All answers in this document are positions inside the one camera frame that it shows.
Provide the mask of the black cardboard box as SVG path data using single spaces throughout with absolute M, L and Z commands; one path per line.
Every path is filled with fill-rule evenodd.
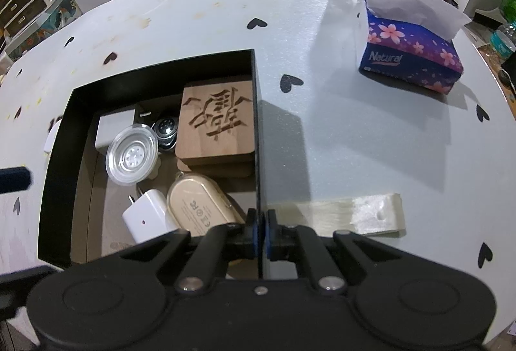
M 146 65 L 73 89 L 46 171 L 38 259 L 64 270 L 74 264 L 72 228 L 80 163 L 88 131 L 100 116 L 144 101 L 181 95 L 187 86 L 256 82 L 256 78 L 255 51 L 245 49 Z

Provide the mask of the white charger adapter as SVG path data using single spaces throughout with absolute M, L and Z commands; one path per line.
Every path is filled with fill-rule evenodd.
M 123 222 L 137 244 L 179 228 L 168 212 L 164 194 L 155 189 L 131 201 L 129 208 L 123 212 Z

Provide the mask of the round white plug device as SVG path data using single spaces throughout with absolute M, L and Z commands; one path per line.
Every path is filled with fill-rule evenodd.
M 61 121 L 62 121 L 61 117 L 58 117 L 57 119 L 51 121 L 50 130 L 49 130 L 49 132 L 47 134 L 47 137 L 46 137 L 46 140 L 45 140 L 44 149 L 43 149 L 43 151 L 47 155 L 50 155 L 50 153 L 53 150 L 53 145 L 54 145 L 54 143 L 56 141 Z

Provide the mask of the purple floral tissue box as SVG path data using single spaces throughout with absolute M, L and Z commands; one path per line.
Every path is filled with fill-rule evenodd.
M 366 0 L 360 70 L 448 94 L 463 75 L 453 45 L 471 19 L 442 0 Z

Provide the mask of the clear round lid device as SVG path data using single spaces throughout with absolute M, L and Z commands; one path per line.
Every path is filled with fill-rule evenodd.
M 117 185 L 155 179 L 161 166 L 155 133 L 143 124 L 124 128 L 110 143 L 105 164 L 109 179 Z

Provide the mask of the beige earbuds case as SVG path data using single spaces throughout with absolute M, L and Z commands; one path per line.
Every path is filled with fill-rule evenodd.
M 168 190 L 166 205 L 178 227 L 193 237 L 204 236 L 214 226 L 244 223 L 220 186 L 197 173 L 177 177 Z

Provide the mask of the green label water bottle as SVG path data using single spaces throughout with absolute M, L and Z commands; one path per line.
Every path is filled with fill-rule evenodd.
M 501 25 L 490 38 L 492 48 L 503 60 L 515 53 L 515 32 L 515 22 L 511 22 Z

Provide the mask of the wooden carved tile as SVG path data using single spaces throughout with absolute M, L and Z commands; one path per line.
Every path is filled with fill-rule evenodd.
M 188 166 L 253 160 L 254 103 L 250 80 L 184 89 L 176 157 Z
M 177 168 L 185 173 L 193 172 L 214 178 L 246 178 L 254 173 L 254 163 L 252 161 L 187 165 L 177 159 Z

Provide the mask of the smartwatch body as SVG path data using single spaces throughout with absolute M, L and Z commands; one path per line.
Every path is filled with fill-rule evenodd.
M 178 137 L 178 118 L 163 118 L 152 125 L 159 150 L 169 152 L 175 149 Z

